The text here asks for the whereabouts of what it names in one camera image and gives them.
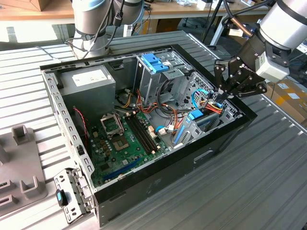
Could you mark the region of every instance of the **green circuit board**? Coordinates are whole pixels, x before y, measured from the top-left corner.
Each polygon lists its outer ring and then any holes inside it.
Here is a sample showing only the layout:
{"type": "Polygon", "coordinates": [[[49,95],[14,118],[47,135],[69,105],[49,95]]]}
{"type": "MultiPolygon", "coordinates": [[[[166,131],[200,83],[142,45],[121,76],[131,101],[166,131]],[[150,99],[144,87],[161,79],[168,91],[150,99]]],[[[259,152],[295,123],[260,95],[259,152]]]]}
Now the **green circuit board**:
{"type": "MultiPolygon", "coordinates": [[[[144,114],[138,113],[136,117],[141,122],[143,129],[149,133],[148,126],[150,124],[144,114]]],[[[91,135],[91,160],[95,168],[91,178],[95,187],[101,186],[117,178],[120,174],[127,173],[170,150],[162,140],[156,141],[156,139],[153,139],[155,145],[159,146],[160,149],[155,154],[146,153],[125,119],[123,117],[119,119],[124,128],[124,134],[122,136],[113,136],[113,138],[119,139],[117,142],[118,146],[129,145],[122,150],[116,150],[113,143],[114,139],[109,140],[106,137],[105,130],[101,123],[88,128],[91,135]]],[[[115,126],[112,121],[110,122],[110,126],[115,126]]]]}

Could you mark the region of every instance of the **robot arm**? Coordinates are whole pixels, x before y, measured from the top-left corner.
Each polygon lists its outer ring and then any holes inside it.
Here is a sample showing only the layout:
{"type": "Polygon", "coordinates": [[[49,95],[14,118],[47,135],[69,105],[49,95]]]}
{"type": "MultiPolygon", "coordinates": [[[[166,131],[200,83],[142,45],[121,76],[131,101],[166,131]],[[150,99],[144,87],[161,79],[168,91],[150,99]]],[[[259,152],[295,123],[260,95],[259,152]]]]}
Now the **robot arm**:
{"type": "Polygon", "coordinates": [[[89,58],[108,52],[107,25],[117,29],[122,23],[134,24],[142,19],[144,0],[73,0],[72,7],[76,28],[73,51],[78,58],[89,58]]]}
{"type": "Polygon", "coordinates": [[[265,93],[265,80],[278,82],[289,75],[288,56],[306,38],[307,0],[277,0],[234,57],[216,60],[215,84],[221,97],[265,93]]]}

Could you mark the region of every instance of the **slotted metal table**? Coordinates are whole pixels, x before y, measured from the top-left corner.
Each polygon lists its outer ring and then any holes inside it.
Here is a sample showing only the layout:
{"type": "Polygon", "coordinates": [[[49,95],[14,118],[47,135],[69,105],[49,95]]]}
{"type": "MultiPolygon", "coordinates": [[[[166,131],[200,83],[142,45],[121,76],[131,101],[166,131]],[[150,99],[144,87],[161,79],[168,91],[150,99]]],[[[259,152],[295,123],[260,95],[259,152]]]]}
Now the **slotted metal table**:
{"type": "MultiPolygon", "coordinates": [[[[209,71],[212,52],[183,31],[118,38],[113,52],[179,44],[209,71]]],[[[47,46],[62,61],[66,45],[47,46]]],[[[53,116],[39,65],[54,61],[37,48],[0,52],[0,134],[17,124],[35,131],[48,195],[0,217],[0,229],[98,229],[88,214],[68,225],[55,197],[53,176],[72,167],[53,116]]],[[[263,96],[244,102],[256,120],[228,149],[113,222],[107,230],[290,229],[307,222],[307,132],[263,96]]]]}

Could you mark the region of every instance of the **sticker label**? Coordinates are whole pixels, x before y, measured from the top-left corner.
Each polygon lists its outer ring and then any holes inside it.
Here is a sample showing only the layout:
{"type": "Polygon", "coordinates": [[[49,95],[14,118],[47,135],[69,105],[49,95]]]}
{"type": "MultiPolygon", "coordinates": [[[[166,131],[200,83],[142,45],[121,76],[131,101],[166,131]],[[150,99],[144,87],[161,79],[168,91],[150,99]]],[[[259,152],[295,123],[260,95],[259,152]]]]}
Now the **sticker label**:
{"type": "Polygon", "coordinates": [[[283,90],[289,88],[285,83],[279,83],[278,85],[279,85],[279,87],[282,88],[283,90]]]}
{"type": "Polygon", "coordinates": [[[169,61],[163,62],[162,64],[165,65],[165,66],[170,66],[171,65],[171,63],[169,61]]]}
{"type": "Polygon", "coordinates": [[[104,75],[101,69],[97,69],[87,73],[75,74],[73,75],[72,79],[75,82],[76,86],[79,87],[98,81],[107,80],[107,77],[104,75]]]}
{"type": "Polygon", "coordinates": [[[299,99],[299,96],[296,93],[288,93],[288,95],[292,98],[292,99],[299,99]]]}

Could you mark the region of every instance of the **open computer tower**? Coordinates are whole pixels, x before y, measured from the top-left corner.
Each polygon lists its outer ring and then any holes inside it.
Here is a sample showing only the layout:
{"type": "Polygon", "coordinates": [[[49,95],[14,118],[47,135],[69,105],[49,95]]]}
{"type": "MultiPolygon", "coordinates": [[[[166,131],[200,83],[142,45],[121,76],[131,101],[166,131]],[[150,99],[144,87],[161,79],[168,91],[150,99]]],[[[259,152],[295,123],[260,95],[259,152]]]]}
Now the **open computer tower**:
{"type": "Polygon", "coordinates": [[[54,181],[68,223],[103,226],[218,154],[256,114],[222,98],[179,45],[41,67],[74,169],[54,181]]]}

